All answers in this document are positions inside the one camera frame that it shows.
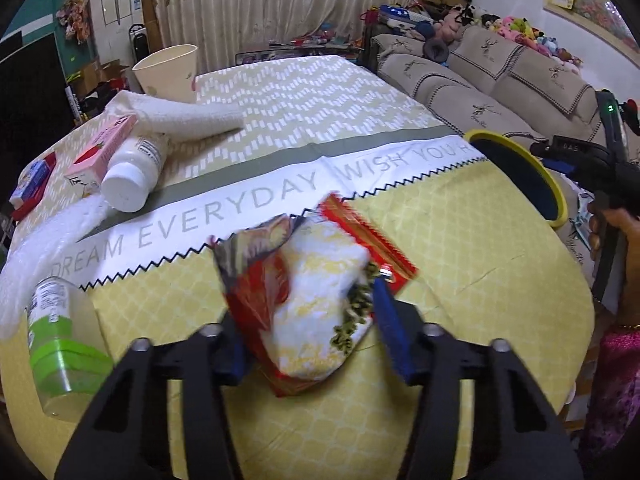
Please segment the white bottle cap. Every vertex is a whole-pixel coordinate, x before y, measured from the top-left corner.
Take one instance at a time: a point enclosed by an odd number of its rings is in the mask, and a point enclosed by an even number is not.
[[[104,176],[100,190],[111,206],[125,213],[142,209],[150,191],[145,174],[130,162],[112,166]]]

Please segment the sofa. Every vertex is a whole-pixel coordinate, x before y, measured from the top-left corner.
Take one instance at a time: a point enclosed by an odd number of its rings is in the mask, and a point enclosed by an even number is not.
[[[527,147],[554,135],[605,143],[593,87],[483,27],[461,30],[450,46],[449,68],[425,59],[421,41],[391,34],[371,41],[370,70],[460,134],[487,129]]]

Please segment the yellow ring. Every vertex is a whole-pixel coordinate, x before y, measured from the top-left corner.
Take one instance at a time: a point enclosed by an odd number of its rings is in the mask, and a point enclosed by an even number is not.
[[[560,186],[553,178],[551,173],[542,165],[542,163],[533,155],[529,153],[528,150],[523,148],[517,142],[495,132],[489,132],[487,130],[469,130],[465,134],[465,140],[469,144],[472,143],[472,140],[475,139],[487,139],[492,140],[493,142],[497,142],[507,148],[513,150],[517,154],[521,155],[530,165],[532,165],[540,176],[545,180],[548,186],[551,188],[552,193],[554,194],[554,198],[556,199],[556,205],[558,207],[558,217],[554,220],[547,220],[549,226],[553,229],[559,229],[564,224],[566,224],[569,219],[569,209],[566,204],[566,199],[564,198],[564,194],[560,189]]]

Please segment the framed picture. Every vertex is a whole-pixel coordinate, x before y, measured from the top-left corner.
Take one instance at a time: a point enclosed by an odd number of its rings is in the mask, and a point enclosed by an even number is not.
[[[585,28],[640,67],[640,47],[612,1],[545,0],[545,10]]]

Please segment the bracelet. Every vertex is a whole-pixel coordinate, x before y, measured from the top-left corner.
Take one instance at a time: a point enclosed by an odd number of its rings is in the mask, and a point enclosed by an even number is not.
[[[640,330],[640,325],[618,325],[618,328],[624,328],[625,330]]]

